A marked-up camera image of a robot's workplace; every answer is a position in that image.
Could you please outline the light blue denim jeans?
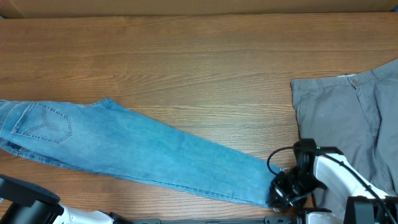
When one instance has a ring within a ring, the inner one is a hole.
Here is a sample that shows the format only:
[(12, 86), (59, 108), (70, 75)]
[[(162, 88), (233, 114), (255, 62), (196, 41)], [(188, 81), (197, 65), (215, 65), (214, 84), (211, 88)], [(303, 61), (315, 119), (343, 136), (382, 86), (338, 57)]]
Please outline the light blue denim jeans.
[(277, 170), (109, 98), (90, 105), (3, 100), (1, 148), (51, 166), (258, 207), (270, 205)]

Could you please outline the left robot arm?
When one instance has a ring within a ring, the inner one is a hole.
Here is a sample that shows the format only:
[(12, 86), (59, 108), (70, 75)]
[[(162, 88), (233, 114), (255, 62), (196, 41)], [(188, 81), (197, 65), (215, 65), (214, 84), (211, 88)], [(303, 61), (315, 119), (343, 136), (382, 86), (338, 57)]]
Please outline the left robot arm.
[(1, 198), (11, 205), (1, 224), (132, 224), (115, 213), (69, 208), (53, 192), (30, 182), (1, 175)]

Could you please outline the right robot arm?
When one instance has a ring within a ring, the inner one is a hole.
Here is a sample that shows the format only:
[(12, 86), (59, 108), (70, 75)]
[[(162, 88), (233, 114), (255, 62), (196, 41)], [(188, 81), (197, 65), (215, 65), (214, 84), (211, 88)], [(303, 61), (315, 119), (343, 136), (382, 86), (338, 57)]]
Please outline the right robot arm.
[[(301, 139), (289, 149), (296, 166), (275, 174), (268, 202), (278, 210), (295, 209), (292, 223), (397, 223), (397, 197), (367, 181), (337, 147), (319, 147), (313, 139)], [(326, 208), (304, 208), (315, 189), (330, 190), (344, 205), (344, 217)]]

